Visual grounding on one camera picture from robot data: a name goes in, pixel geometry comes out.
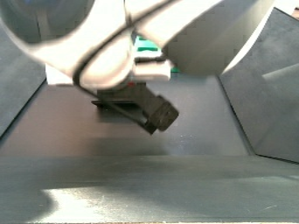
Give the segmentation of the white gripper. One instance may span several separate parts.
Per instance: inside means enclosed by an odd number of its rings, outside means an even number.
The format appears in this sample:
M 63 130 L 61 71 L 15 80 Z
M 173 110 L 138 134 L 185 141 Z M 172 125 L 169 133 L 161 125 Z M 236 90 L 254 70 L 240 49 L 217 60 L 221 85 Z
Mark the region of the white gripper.
M 168 81 L 172 64 L 161 57 L 97 57 L 82 69 L 78 86 L 115 88 L 130 81 Z

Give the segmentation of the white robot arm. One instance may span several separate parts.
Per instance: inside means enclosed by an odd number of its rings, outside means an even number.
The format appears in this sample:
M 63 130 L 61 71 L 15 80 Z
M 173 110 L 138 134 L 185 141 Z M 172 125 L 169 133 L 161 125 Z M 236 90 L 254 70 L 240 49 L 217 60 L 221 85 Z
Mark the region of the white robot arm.
M 0 0 L 17 47 L 85 88 L 117 86 L 133 69 L 130 37 L 149 39 L 186 74 L 220 74 L 274 0 Z

